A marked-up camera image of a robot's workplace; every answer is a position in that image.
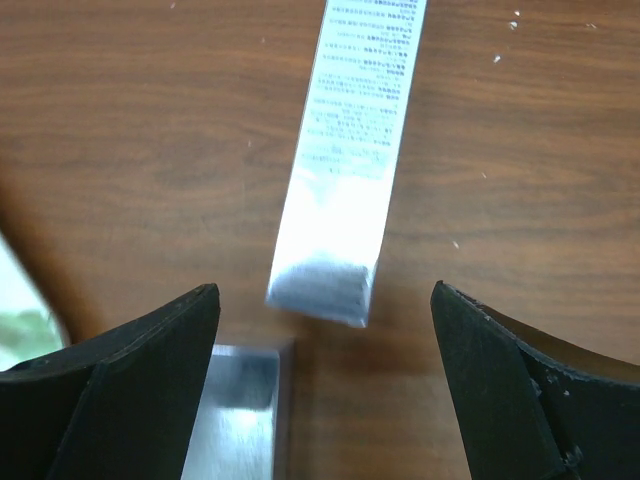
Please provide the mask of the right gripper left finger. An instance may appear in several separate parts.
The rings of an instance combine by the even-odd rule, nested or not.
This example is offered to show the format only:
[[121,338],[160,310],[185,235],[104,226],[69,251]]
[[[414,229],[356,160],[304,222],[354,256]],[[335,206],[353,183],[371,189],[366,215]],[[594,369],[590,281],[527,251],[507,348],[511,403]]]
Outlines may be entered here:
[[218,330],[201,285],[1,374],[4,479],[178,479]]

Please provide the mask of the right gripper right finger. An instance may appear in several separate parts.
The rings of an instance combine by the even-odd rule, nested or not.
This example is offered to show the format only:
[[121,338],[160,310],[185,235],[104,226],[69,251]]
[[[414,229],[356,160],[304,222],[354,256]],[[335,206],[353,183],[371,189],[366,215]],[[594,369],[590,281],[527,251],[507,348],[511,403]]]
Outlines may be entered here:
[[638,366],[442,281],[431,312],[472,478],[638,478]]

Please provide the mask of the silver toothpaste box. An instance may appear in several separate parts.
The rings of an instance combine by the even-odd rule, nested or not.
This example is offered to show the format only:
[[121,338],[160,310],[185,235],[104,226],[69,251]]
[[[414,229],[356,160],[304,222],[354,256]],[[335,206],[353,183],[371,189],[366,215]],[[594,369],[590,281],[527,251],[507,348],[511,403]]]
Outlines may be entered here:
[[216,344],[184,479],[285,479],[294,342]]
[[267,304],[367,325],[426,10],[326,4]]

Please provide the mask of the floral leaf pattern tray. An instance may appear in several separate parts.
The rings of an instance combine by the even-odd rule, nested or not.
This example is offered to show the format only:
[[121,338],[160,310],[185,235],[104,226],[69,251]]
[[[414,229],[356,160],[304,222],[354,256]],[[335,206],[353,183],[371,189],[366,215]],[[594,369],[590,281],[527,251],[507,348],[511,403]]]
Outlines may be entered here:
[[1,235],[1,371],[69,344],[66,329]]

